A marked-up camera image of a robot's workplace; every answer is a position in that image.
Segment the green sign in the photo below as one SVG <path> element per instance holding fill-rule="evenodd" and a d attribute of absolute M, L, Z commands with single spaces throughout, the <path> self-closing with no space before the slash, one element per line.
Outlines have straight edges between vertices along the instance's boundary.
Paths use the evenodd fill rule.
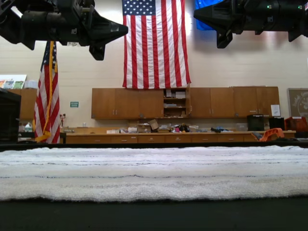
<path fill-rule="evenodd" d="M 79 102 L 71 102 L 71 107 L 79 107 Z"/>

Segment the white fluffy fabric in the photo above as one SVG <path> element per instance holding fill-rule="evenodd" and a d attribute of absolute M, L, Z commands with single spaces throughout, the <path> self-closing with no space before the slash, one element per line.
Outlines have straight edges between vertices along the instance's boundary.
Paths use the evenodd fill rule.
<path fill-rule="evenodd" d="M 0 153 L 0 200 L 129 202 L 308 195 L 308 149 L 35 149 Z"/>

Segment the american flag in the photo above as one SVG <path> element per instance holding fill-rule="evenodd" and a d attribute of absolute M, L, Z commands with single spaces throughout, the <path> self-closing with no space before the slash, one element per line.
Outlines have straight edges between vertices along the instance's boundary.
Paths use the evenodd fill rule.
<path fill-rule="evenodd" d="M 128 26 L 124 88 L 186 86 L 188 71 L 185 0 L 122 0 Z"/>
<path fill-rule="evenodd" d="M 59 143 L 61 119 L 58 64 L 57 47 L 53 41 L 48 41 L 46 44 L 38 83 L 37 100 L 34 109 L 36 141 Z"/>

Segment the robotic arm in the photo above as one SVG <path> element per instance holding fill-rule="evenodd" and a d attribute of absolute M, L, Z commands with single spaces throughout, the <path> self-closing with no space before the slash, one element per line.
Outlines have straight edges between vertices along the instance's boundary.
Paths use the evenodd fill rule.
<path fill-rule="evenodd" d="M 217 31 L 217 47 L 226 48 L 232 34 L 244 30 L 287 31 L 292 42 L 301 35 L 308 37 L 308 0 L 224 0 L 201 8 L 194 17 Z"/>
<path fill-rule="evenodd" d="M 106 44 L 126 35 L 128 28 L 101 17 L 94 6 L 94 0 L 0 0 L 0 36 L 31 50 L 37 40 L 78 42 L 103 60 Z"/>

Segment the framed picture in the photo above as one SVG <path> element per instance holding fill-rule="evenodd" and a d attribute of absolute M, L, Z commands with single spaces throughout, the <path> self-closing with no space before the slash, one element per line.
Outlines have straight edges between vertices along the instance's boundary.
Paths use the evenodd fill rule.
<path fill-rule="evenodd" d="M 289 88 L 289 110 L 292 117 L 308 118 L 308 89 L 307 88 Z"/>

